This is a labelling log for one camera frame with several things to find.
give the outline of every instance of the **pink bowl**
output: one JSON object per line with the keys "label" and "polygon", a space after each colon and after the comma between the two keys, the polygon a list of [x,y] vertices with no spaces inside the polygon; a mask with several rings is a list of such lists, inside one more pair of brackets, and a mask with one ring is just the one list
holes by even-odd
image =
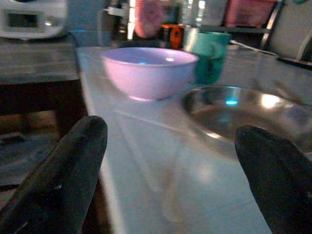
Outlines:
{"label": "pink bowl", "polygon": [[140,101],[160,100],[178,92],[193,75],[198,60],[183,51],[149,47],[112,49],[101,57],[112,83]]}

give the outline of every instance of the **pink container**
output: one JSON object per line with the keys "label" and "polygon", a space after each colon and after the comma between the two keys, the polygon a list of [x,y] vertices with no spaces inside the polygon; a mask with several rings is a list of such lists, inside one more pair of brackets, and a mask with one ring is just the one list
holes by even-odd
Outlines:
{"label": "pink container", "polygon": [[224,25],[262,28],[277,0],[228,0]]}

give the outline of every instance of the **rice cooker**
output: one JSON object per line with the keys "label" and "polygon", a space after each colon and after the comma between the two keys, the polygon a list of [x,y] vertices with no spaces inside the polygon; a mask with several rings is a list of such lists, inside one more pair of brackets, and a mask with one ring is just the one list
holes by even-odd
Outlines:
{"label": "rice cooker", "polygon": [[0,0],[0,37],[46,39],[65,31],[67,0]]}

